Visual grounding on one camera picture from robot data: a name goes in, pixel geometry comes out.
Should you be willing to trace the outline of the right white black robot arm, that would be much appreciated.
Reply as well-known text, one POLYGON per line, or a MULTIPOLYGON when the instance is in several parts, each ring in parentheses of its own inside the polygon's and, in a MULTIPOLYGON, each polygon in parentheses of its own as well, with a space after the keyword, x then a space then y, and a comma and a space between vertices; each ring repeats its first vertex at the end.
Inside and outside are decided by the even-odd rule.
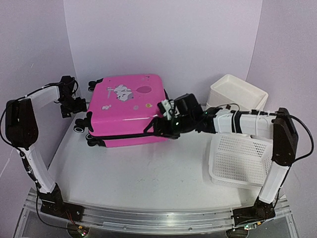
POLYGON ((254 204, 233 210, 234 225, 249 227, 275 216, 273 201, 296 161, 298 133, 286 108, 275 113, 203 110, 192 94, 158 104, 160 117, 145 127, 146 134, 177 139, 196 131, 212 134, 209 174, 215 184, 249 189, 260 187, 254 204))

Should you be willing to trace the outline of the pink cartoon child suitcase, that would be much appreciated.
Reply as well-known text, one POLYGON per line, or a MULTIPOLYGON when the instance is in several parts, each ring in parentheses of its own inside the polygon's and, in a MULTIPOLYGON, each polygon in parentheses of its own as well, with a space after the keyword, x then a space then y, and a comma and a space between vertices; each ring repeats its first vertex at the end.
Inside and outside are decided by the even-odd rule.
POLYGON ((89 146, 122 147, 163 142, 145 134, 150 121, 160 116, 157 104, 166 99, 162 79, 156 74, 133 74, 90 81, 92 97, 85 118, 73 130, 87 131, 89 146))

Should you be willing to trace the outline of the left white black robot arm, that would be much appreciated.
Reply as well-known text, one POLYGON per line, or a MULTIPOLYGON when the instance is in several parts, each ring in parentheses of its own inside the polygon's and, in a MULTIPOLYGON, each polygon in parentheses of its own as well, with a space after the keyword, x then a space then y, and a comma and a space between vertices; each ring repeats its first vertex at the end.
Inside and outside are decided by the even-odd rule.
POLYGON ((82 220, 84 208, 64 201, 57 182, 51 177, 36 149, 35 143, 39 137, 36 113, 52 102, 60 104, 63 118, 84 112, 87 109, 86 101, 75 96, 77 89, 75 78, 64 76, 60 82, 49 83, 25 96, 8 101, 0 118, 5 123, 5 133, 0 137, 19 153, 24 169, 35 184, 37 196, 42 202, 41 212, 72 222, 82 220))

